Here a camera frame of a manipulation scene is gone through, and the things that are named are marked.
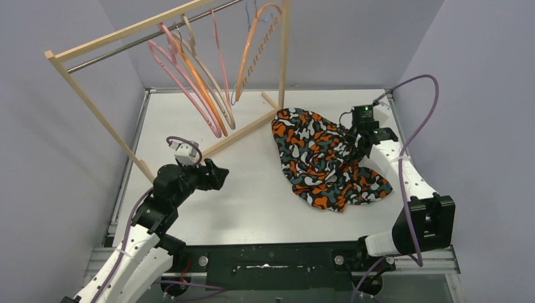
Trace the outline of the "pink plastic hanger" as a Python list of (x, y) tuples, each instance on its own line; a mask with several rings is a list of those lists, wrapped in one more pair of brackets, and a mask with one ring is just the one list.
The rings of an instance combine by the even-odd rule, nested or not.
[[(177, 54), (179, 53), (179, 50), (177, 49), (177, 46), (174, 42), (174, 39), (172, 37), (172, 34), (170, 30), (164, 25), (164, 23), (157, 24), (157, 27), (164, 31), (164, 34), (166, 35), (167, 42), (168, 42), (168, 51), (166, 51), (164, 48), (157, 45), (156, 42), (153, 40), (148, 41), (148, 47), (150, 49), (150, 52), (155, 59), (155, 61), (160, 65), (160, 67), (168, 74), (168, 76), (175, 82), (176, 85), (181, 89), (182, 93), (190, 100), (191, 104), (196, 108), (196, 110), (200, 113), (202, 118), (204, 119), (205, 123), (209, 126), (212, 133), (215, 135), (216, 138), (221, 138), (223, 136), (221, 130), (217, 125), (213, 124), (213, 120), (211, 116), (209, 115), (209, 112), (205, 109), (203, 105), (203, 100), (199, 99), (201, 97), (201, 94), (197, 90), (195, 84), (190, 79), (190, 76), (187, 71), (184, 71), (177, 62)], [(178, 77), (176, 77), (171, 69), (162, 61), (160, 58), (160, 55), (163, 56), (167, 61), (175, 68), (175, 70), (181, 75), (181, 77), (186, 80), (189, 87), (192, 89), (192, 91), (196, 94), (197, 98), (194, 98), (188, 91), (188, 89), (179, 81)]]

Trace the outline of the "orange camouflage shorts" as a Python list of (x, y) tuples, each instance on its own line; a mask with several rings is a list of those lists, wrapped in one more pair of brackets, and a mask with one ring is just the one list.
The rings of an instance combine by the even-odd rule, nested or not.
[(384, 176), (360, 164), (364, 157), (346, 129), (316, 112), (280, 109), (271, 131), (291, 190), (314, 208), (342, 213), (348, 205), (380, 201), (393, 191)]

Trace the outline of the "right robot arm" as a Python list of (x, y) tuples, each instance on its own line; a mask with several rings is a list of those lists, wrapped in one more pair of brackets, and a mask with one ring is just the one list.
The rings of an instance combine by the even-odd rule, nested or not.
[(355, 251), (356, 264), (369, 270), (380, 256), (418, 254), (451, 244), (456, 205), (450, 196), (439, 194), (415, 169), (405, 148), (391, 128), (382, 128), (372, 105), (351, 110), (357, 154), (369, 158), (382, 171), (403, 208), (389, 231), (364, 238)]

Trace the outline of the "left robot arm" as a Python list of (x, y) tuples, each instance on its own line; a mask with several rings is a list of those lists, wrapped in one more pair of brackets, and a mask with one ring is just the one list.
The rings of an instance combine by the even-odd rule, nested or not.
[(120, 244), (86, 286), (62, 302), (136, 302), (164, 272), (183, 267), (185, 242), (167, 233), (178, 208), (195, 191), (220, 190), (228, 175), (209, 158), (204, 165), (160, 167), (135, 203)]

